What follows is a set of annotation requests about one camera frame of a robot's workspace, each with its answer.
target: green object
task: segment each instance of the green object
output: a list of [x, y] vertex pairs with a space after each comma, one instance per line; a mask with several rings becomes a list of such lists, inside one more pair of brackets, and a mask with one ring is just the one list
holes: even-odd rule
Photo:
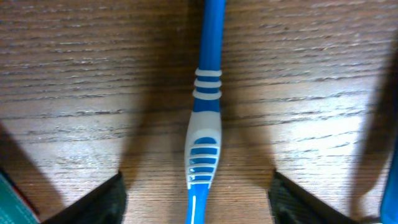
[[0, 173], [0, 223], [38, 224], [32, 210], [25, 204], [14, 187]]

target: wooden surface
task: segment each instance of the wooden surface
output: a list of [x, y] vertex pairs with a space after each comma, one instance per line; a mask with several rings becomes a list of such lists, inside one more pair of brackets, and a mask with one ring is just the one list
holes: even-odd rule
[[[377, 216], [398, 2], [226, 8], [223, 153], [206, 223], [272, 223], [275, 167], [356, 220]], [[184, 222], [202, 11], [199, 0], [1, 3], [0, 162], [42, 219], [121, 169], [125, 223]]]

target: black object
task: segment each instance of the black object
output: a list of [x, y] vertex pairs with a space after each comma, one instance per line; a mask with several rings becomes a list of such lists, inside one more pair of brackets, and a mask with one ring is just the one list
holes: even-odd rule
[[358, 224], [276, 171], [268, 197], [275, 224]]
[[122, 173], [42, 224], [120, 224], [126, 209]]

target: brown wood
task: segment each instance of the brown wood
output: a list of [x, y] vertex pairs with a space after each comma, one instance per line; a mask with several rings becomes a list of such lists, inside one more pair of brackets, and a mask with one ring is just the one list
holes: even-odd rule
[[[125, 223], [183, 223], [203, 1], [0, 7], [0, 162], [41, 218], [121, 169]], [[397, 27], [396, 0], [228, 0], [224, 143], [206, 223], [272, 223], [274, 167], [356, 220], [377, 216]]]

